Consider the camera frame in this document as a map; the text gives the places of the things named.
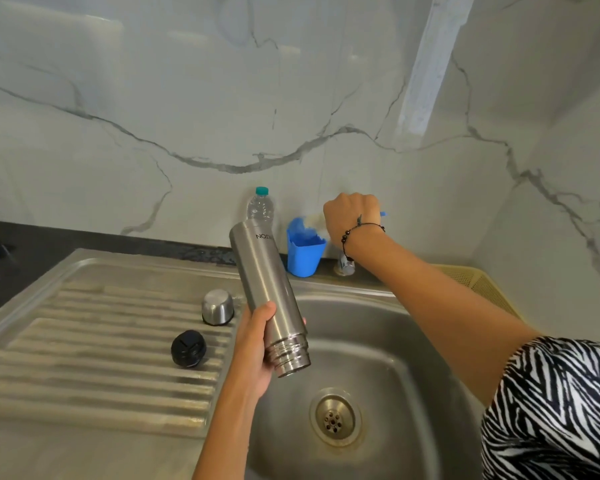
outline blue cup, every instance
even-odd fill
[[[305,228],[302,217],[296,217],[287,228],[287,269],[299,278],[315,273],[327,246],[313,228]]]

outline sink basin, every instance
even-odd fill
[[[291,279],[312,366],[258,404],[246,478],[464,479],[479,436],[459,382],[391,293]],[[0,309],[0,479],[190,479],[238,318],[201,320],[233,267],[78,250]],[[180,332],[207,355],[171,361]]]
[[[464,392],[395,298],[296,293],[312,366],[258,404],[246,478],[480,478]]]

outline sink drain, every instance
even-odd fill
[[[341,389],[319,391],[311,402],[309,419],[316,434],[332,446],[350,445],[360,434],[360,409]]]

